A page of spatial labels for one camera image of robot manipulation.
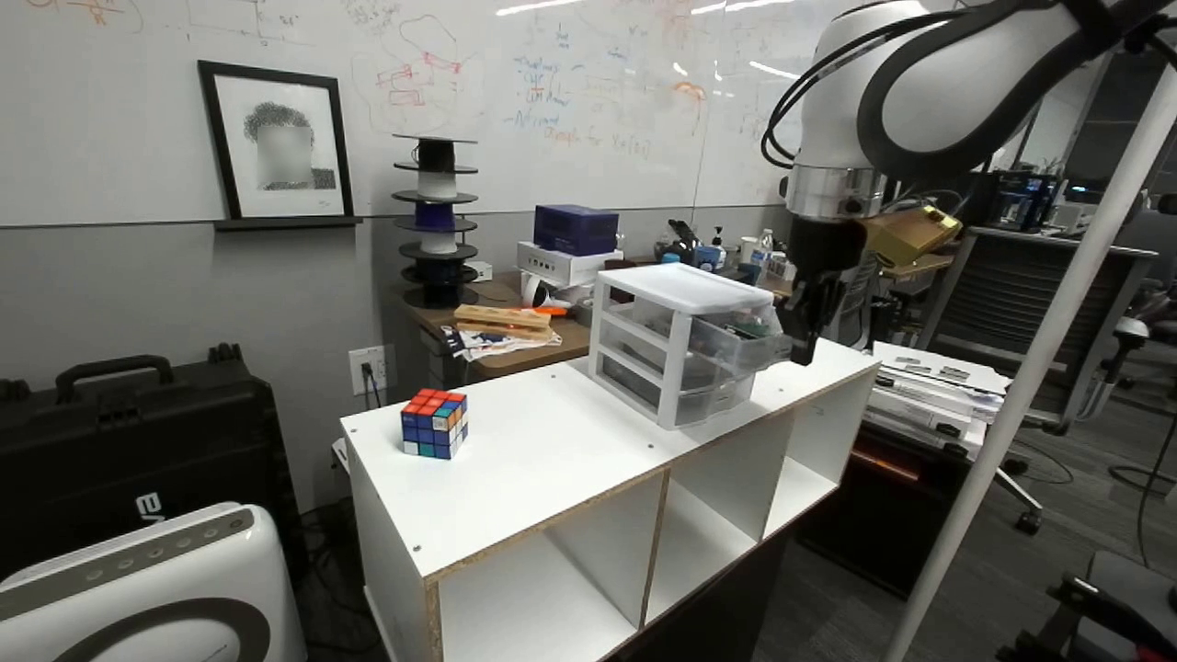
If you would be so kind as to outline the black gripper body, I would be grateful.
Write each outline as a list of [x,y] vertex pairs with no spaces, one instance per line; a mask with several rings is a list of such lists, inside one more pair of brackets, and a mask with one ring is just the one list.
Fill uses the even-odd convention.
[[866,233],[857,220],[816,224],[799,220],[786,239],[794,260],[794,311],[800,320],[828,320],[843,299],[843,271],[860,265]]

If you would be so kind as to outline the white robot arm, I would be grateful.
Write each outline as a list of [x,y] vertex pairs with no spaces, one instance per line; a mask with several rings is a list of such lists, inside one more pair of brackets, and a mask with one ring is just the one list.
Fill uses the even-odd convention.
[[860,265],[879,181],[957,181],[988,163],[1072,70],[1142,48],[1174,0],[857,0],[824,23],[808,65],[772,103],[761,157],[786,174],[792,356],[808,365]]

